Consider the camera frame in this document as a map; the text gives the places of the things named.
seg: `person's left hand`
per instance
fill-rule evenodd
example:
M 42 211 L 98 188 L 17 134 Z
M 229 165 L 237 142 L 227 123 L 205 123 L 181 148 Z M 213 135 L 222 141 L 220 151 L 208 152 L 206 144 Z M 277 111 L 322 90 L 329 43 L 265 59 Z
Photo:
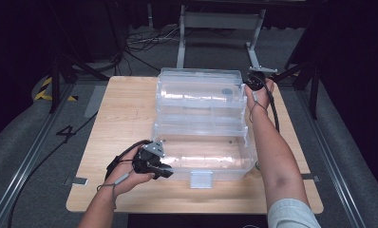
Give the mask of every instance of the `person's left hand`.
M 139 151 L 139 148 L 141 147 L 142 147 L 142 144 L 130 150 L 125 156 L 123 156 L 122 160 L 133 160 L 136 153 Z M 115 195 L 116 195 L 115 197 L 119 196 L 122 193 L 126 193 L 132 190 L 136 185 L 140 183 L 148 182 L 152 178 L 154 178 L 154 173 L 147 173 L 147 174 L 136 173 L 133 170 L 132 161 L 122 161 L 114 168 L 112 173 L 105 180 L 104 184 L 112 184 L 126 173 L 129 174 L 127 179 L 125 179 L 124 181 L 122 181 L 121 183 L 115 186 Z

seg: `wooden table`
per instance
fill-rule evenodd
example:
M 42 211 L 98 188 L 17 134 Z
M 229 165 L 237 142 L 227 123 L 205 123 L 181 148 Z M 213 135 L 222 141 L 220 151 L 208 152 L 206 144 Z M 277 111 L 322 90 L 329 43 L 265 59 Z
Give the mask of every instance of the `wooden table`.
M 85 211 L 97 186 L 104 182 L 106 167 L 115 156 L 131 144 L 151 138 L 156 118 L 157 80 L 155 77 L 123 76 L 110 79 L 76 175 L 87 178 L 88 182 L 85 186 L 73 185 L 71 188 L 66 203 L 69 211 Z M 274 90 L 274 100 L 280 133 L 293 150 L 301 173 L 309 174 L 278 87 Z M 252 125 L 247 124 L 255 149 Z M 304 182 L 313 212 L 322 213 L 322 201 L 313 180 Z M 263 181 L 255 168 L 242 180 L 215 181 L 211 189 L 191 189 L 189 181 L 151 180 L 120 195 L 116 203 L 116 211 L 126 213 L 267 214 Z

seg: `person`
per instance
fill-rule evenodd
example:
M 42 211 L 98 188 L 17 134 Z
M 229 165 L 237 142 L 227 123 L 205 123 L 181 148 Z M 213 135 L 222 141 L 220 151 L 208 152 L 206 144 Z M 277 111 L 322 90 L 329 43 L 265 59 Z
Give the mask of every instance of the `person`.
M 266 86 L 273 92 L 272 80 L 267 79 Z M 260 89 L 256 92 L 257 101 L 248 86 L 245 86 L 245 92 L 248 97 L 247 106 L 251 110 L 258 163 L 265 186 L 269 227 L 320 227 L 309 206 L 304 181 L 293 152 L 268 116 L 270 100 L 266 90 Z M 123 159 L 133 159 L 138 148 L 137 146 L 132 149 Z M 129 176 L 115 185 L 112 192 L 112 183 L 126 173 L 130 173 Z M 115 197 L 130 191 L 137 184 L 150 181 L 153 175 L 132 172 L 131 161 L 118 164 L 89 204 L 79 227 L 110 227 Z

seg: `clear plastic box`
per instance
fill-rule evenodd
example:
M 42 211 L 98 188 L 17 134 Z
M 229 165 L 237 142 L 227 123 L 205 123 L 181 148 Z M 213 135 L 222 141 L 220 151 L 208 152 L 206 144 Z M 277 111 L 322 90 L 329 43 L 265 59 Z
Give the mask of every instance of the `clear plastic box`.
M 170 180 L 212 187 L 240 180 L 254 166 L 239 71 L 163 68 L 156 103 L 153 141 L 163 141 Z

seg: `gray sleeve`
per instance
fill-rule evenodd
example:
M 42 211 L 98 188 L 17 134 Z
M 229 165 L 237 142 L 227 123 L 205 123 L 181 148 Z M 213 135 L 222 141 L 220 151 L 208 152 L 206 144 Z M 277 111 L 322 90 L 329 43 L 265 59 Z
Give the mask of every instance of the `gray sleeve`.
M 298 199 L 275 202 L 268 214 L 269 228 L 320 227 L 311 208 Z

